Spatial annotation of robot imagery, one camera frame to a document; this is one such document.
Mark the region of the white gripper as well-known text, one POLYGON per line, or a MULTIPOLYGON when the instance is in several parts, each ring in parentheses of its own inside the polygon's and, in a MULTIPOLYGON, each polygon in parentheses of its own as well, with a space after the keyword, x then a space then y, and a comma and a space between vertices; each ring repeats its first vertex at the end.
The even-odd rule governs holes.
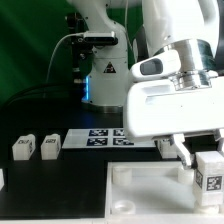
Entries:
POLYGON ((224 78, 213 78, 212 86, 176 91, 170 80, 134 84, 123 112, 125 136, 132 142, 173 135, 173 146, 185 169, 192 156, 184 145, 186 135, 216 130, 217 150, 224 152, 224 78))

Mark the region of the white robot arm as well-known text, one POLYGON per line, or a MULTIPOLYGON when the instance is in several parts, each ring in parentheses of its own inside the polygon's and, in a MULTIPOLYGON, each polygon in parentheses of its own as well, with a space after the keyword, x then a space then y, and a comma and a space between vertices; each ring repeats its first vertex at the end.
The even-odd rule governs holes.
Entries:
POLYGON ((210 134, 224 152, 224 77, 218 73, 224 0, 67 0, 83 17, 93 47, 86 104, 120 110, 128 139, 168 140, 185 167, 184 145, 210 134), (108 9, 138 6, 143 35, 128 65, 127 30, 108 9))

